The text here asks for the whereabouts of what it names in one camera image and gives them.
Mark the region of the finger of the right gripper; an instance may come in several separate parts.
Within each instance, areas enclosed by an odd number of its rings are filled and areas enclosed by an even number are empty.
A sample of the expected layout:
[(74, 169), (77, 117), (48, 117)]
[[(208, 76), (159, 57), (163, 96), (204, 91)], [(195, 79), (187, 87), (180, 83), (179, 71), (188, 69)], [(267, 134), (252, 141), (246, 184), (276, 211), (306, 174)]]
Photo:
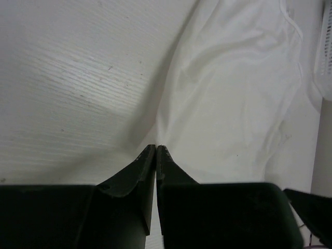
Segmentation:
[(331, 246), (331, 197), (284, 189), (290, 204), (313, 235)]

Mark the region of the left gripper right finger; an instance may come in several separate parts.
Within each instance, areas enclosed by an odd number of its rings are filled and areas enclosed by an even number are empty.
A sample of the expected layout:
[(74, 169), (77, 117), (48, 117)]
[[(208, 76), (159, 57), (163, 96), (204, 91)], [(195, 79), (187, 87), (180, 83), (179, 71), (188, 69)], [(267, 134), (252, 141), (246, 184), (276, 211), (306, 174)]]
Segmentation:
[(156, 158), (165, 248), (302, 248), (284, 192), (271, 183), (200, 184), (165, 146)]

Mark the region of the white tank top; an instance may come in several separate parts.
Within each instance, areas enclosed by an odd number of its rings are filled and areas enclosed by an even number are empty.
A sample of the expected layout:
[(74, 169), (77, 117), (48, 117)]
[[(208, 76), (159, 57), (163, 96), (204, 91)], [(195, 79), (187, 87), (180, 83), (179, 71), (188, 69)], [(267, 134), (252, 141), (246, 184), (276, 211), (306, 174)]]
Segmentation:
[(199, 1), (167, 74), (156, 141), (200, 183), (311, 186), (322, 1)]

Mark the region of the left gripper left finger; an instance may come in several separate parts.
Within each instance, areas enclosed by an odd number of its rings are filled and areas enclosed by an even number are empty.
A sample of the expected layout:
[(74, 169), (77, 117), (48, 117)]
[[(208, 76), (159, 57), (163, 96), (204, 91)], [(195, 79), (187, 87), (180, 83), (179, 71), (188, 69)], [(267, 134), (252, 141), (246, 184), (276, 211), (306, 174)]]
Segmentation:
[(155, 145), (98, 185), (1, 186), (1, 248), (144, 248)]

